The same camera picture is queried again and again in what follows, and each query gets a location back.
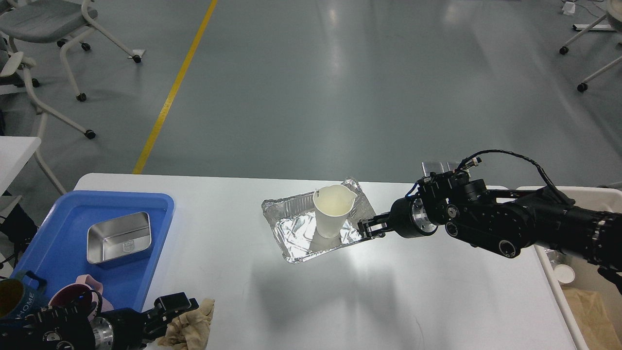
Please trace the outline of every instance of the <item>mug handle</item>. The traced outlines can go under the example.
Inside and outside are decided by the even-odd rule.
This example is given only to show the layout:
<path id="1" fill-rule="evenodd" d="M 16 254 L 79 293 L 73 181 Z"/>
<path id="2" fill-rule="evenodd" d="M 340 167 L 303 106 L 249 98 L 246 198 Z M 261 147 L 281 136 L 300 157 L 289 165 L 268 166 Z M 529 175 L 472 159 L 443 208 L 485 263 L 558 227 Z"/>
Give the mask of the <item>mug handle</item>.
<path id="1" fill-rule="evenodd" d="M 76 278 L 76 283 L 81 283 L 83 285 L 89 285 L 93 287 L 99 294 L 104 293 L 104 285 L 100 282 L 97 282 L 91 275 L 80 275 Z"/>
<path id="2" fill-rule="evenodd" d="M 21 270 L 18 271 L 15 274 L 15 278 L 20 280 L 20 281 L 24 281 L 24 276 L 28 276 L 30 278 L 32 278 L 33 280 L 37 281 L 39 283 L 38 287 L 37 287 L 37 291 L 41 294 L 45 293 L 45 287 L 47 287 L 47 281 L 44 280 L 43 278 L 35 275 L 34 272 L 30 271 L 30 270 Z"/>

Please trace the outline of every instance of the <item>gray floor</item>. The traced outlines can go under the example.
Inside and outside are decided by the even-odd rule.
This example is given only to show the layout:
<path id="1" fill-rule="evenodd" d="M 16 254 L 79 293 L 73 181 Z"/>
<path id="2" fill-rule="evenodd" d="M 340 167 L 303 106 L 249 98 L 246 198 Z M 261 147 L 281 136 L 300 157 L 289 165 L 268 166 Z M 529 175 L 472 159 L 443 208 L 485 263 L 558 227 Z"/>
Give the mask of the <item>gray floor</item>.
<path id="1" fill-rule="evenodd" d="M 622 65 L 576 91 L 622 54 L 622 38 L 589 33 L 559 55 L 571 25 L 595 18 L 580 7 L 564 16 L 561 5 L 221 0 L 143 173 L 412 182 L 421 161 L 503 148 L 540 162 L 558 185 L 622 181 Z M 73 49 L 87 102 L 73 98 L 55 44 L 19 45 L 40 63 L 40 97 L 98 133 L 90 141 L 50 125 L 42 149 L 68 188 L 86 173 L 132 171 L 209 2 L 95 6 L 104 26 L 147 52 L 136 65 L 100 34 L 91 52 Z M 25 94 L 1 101 L 9 134 L 28 135 Z M 472 174 L 488 184 L 541 183 L 518 159 L 484 160 Z M 37 222 L 57 198 L 33 161 L 10 190 Z"/>

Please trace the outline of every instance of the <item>foil container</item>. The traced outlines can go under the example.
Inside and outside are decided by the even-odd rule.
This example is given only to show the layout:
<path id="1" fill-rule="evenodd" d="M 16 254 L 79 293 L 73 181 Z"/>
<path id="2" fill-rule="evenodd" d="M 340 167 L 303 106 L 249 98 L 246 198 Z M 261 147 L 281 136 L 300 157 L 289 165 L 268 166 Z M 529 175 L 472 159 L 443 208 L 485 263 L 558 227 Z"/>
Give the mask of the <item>foil container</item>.
<path id="1" fill-rule="evenodd" d="M 358 222 L 369 219 L 376 213 L 358 182 L 349 177 L 341 183 L 356 199 L 339 236 L 326 239 L 315 230 L 315 208 L 313 191 L 281 199 L 266 199 L 261 204 L 274 239 L 289 263 L 305 262 L 332 250 L 372 239 L 358 231 Z"/>

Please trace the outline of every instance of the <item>blue mug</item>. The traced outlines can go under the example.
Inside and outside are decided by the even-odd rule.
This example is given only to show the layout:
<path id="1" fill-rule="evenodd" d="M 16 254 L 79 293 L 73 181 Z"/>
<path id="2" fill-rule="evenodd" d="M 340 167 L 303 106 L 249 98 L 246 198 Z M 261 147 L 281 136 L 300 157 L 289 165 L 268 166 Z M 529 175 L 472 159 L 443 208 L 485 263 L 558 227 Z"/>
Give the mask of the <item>blue mug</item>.
<path id="1" fill-rule="evenodd" d="M 28 276 L 39 283 L 37 289 L 26 285 Z M 44 295 L 47 282 L 32 271 L 19 271 L 15 278 L 0 281 L 0 319 L 25 318 L 47 306 L 50 299 Z"/>

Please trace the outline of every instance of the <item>white measuring cup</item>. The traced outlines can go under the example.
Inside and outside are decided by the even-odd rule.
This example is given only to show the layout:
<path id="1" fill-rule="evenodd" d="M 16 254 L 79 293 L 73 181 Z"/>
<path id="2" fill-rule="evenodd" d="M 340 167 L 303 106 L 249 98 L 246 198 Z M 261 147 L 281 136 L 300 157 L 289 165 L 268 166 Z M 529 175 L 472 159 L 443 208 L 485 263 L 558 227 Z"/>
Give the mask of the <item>white measuring cup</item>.
<path id="1" fill-rule="evenodd" d="M 355 199 L 356 193 L 344 185 L 332 185 L 315 190 L 313 205 L 317 233 L 328 239 L 337 237 L 354 206 Z"/>

